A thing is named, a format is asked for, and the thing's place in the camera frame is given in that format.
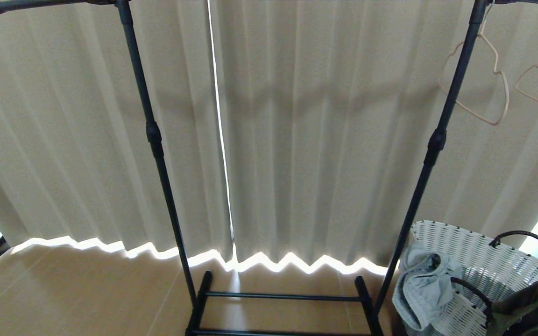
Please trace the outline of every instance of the curtain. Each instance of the curtain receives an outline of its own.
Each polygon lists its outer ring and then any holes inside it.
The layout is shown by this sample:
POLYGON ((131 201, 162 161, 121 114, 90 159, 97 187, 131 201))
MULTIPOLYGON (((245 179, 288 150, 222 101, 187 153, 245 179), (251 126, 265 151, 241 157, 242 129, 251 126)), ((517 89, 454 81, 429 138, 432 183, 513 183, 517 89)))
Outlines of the curtain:
MULTIPOLYGON (((322 255, 387 262, 446 98, 439 72, 463 41, 471 8, 470 1, 212 2, 239 260, 293 252, 309 264, 322 255)), ((538 6, 495 6, 486 34, 510 85, 538 63, 538 6)), ((459 100, 496 119, 504 95, 493 53, 479 40, 473 55, 459 100)), ((538 71, 523 83, 538 96, 538 71)), ((417 220, 490 236, 534 226, 538 104, 510 93, 499 127, 456 107, 417 220)))
MULTIPOLYGON (((229 259, 206 2, 132 11, 187 252, 229 259)), ((175 246, 113 6, 0 15, 0 231, 175 246)))

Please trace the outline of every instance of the dark green garment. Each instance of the dark green garment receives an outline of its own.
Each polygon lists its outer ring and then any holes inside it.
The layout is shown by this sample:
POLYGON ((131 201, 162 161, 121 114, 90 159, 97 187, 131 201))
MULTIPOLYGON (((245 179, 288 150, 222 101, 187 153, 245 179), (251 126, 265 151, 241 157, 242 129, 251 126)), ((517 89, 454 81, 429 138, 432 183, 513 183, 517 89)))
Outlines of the dark green garment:
POLYGON ((491 305, 487 336, 538 336, 538 282, 491 305))

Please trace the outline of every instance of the rack base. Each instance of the rack base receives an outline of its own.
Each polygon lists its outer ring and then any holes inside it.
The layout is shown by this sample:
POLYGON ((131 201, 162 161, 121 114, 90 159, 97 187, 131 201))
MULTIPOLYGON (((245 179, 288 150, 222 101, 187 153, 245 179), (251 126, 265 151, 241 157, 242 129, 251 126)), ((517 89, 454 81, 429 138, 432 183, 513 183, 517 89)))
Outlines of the rack base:
POLYGON ((330 295, 298 295, 298 294, 268 294, 268 293, 236 293, 236 292, 216 292, 211 291, 213 274, 211 271, 205 272, 203 281, 197 294, 197 304, 192 309, 190 321, 186 328, 186 336, 194 335, 233 335, 233 336, 367 336, 366 334, 334 334, 334 333, 316 333, 316 332, 296 332, 296 331, 263 331, 263 330, 224 330, 201 328, 200 322, 203 319, 207 298, 210 296, 223 296, 231 298, 257 298, 257 299, 276 299, 276 300, 310 300, 310 301, 338 301, 338 302, 358 302, 362 305, 365 312, 367 323, 371 329, 372 335, 382 335, 382 329, 378 319, 372 314, 372 300, 365 281, 361 276, 354 280, 358 296, 330 296, 330 295))

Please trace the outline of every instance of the basket handle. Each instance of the basket handle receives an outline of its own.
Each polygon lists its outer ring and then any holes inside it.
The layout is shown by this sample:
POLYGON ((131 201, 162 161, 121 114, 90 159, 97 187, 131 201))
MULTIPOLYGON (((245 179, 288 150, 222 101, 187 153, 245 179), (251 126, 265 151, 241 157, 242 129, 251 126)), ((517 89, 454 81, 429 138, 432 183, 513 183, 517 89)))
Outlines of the basket handle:
POLYGON ((458 285, 466 287, 471 292, 476 294, 476 296, 478 296, 485 303, 485 306, 487 308, 485 308, 483 313, 487 317, 487 319, 485 320, 485 327, 487 327, 489 325, 489 321, 491 321, 491 319, 493 318, 493 315, 491 314, 491 300, 489 300, 489 298, 485 296, 483 292, 479 291, 477 287, 474 287, 474 285, 472 285, 471 283, 468 283, 467 281, 458 279, 457 277, 451 277, 450 280, 452 281, 452 283, 457 283, 458 285))
POLYGON ((532 238, 535 238, 536 240, 538 240, 538 235, 532 233, 532 232, 528 232, 528 231, 523 231, 523 230, 516 230, 516 231, 508 231, 508 232, 504 232, 502 234, 500 234, 499 236, 493 238, 493 240, 491 241, 491 243, 489 243, 489 246, 493 246, 493 248, 495 248, 497 245, 499 245, 502 240, 502 238, 506 237, 506 236, 512 236, 513 234, 523 234, 525 236, 529 236, 529 237, 532 237, 532 238))

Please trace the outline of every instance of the light blue cloth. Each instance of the light blue cloth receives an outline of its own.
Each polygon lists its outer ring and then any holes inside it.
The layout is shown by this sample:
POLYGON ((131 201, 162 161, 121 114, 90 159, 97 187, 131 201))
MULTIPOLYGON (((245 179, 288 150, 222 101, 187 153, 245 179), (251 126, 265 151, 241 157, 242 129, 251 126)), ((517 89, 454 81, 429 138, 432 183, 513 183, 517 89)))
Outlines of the light blue cloth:
POLYGON ((446 255, 430 253, 421 242, 406 247, 400 257, 402 274, 393 291, 393 305, 409 335, 441 317, 452 300, 450 277, 462 278, 462 265, 446 255))

